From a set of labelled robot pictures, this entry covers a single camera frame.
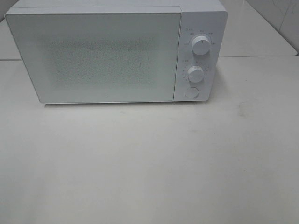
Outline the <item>round white door button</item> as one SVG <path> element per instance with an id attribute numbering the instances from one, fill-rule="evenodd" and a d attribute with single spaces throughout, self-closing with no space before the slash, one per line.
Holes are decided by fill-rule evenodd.
<path id="1" fill-rule="evenodd" d="M 199 95 L 199 90 L 196 87 L 190 87 L 185 91 L 186 98 L 195 99 L 198 97 L 198 95 Z"/>

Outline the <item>white dial knob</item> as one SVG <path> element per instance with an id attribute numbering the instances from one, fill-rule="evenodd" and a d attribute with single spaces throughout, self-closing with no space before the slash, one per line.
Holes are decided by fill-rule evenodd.
<path id="1" fill-rule="evenodd" d="M 191 40 L 192 51 L 198 56 L 205 55 L 209 52 L 211 41 L 206 35 L 198 35 Z"/>
<path id="2" fill-rule="evenodd" d="M 187 70 L 187 78 L 191 83 L 199 83 L 204 79 L 205 73 L 200 66 L 192 66 Z"/>

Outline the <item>white microwave door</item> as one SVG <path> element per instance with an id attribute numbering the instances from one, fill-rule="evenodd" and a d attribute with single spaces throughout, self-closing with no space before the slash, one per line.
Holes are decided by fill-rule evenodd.
<path id="1" fill-rule="evenodd" d="M 42 103 L 171 101 L 180 14 L 24 14 L 7 22 Z"/>

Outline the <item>white microwave oven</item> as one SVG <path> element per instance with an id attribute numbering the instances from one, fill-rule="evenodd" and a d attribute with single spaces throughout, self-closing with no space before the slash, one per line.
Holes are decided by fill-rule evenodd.
<path id="1" fill-rule="evenodd" d="M 224 6 L 217 0 L 20 0 L 7 11 L 5 19 L 7 22 L 8 15 L 24 14 L 168 13 L 180 14 L 175 86 L 173 99 L 169 102 L 206 101 L 211 92 L 228 17 Z M 192 51 L 191 40 L 202 34 L 209 37 L 211 46 L 208 53 L 198 56 Z M 202 67 L 205 73 L 199 83 L 191 83 L 187 78 L 187 70 L 192 66 Z M 185 97 L 185 91 L 190 87 L 198 88 L 197 98 Z"/>

